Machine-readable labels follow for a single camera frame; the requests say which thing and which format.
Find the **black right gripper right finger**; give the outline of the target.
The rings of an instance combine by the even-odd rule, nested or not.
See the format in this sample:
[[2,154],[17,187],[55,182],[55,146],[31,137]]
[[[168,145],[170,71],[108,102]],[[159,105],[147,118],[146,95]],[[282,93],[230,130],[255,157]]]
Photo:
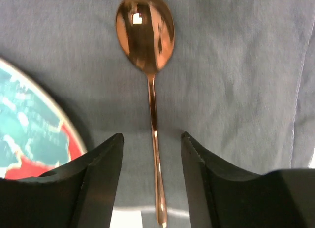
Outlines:
[[193,228],[266,228],[259,174],[239,168],[181,136],[181,156]]

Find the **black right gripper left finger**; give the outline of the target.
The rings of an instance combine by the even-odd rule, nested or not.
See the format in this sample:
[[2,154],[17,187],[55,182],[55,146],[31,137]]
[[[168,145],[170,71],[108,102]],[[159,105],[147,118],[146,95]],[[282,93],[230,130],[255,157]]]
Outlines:
[[107,228],[122,167],[124,138],[111,136],[95,149],[45,172],[46,195],[38,228]]

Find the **teal and red plate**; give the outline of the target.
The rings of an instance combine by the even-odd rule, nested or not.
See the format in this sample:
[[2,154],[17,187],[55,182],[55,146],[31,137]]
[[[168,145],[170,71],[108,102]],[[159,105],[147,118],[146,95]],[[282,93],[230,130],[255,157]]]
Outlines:
[[37,177],[87,152],[63,109],[34,80],[0,60],[0,176]]

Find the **grey cloth placemat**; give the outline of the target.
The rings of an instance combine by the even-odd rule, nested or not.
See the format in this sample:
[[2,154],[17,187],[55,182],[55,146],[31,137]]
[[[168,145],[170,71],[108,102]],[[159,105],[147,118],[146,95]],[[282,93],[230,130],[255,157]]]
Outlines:
[[[124,136],[114,217],[157,227],[147,80],[124,55],[122,0],[0,0],[0,55],[40,84],[92,149]],[[164,0],[175,48],[155,79],[171,228],[190,227],[180,138],[264,174],[315,165],[315,0]]]

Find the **copper spoon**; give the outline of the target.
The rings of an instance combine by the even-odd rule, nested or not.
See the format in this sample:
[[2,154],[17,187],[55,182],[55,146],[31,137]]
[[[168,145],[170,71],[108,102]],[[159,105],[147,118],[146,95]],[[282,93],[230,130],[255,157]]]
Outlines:
[[147,77],[154,155],[155,210],[160,226],[167,227],[167,205],[158,144],[155,76],[172,57],[175,25],[163,0],[123,0],[116,14],[119,43],[130,60]]

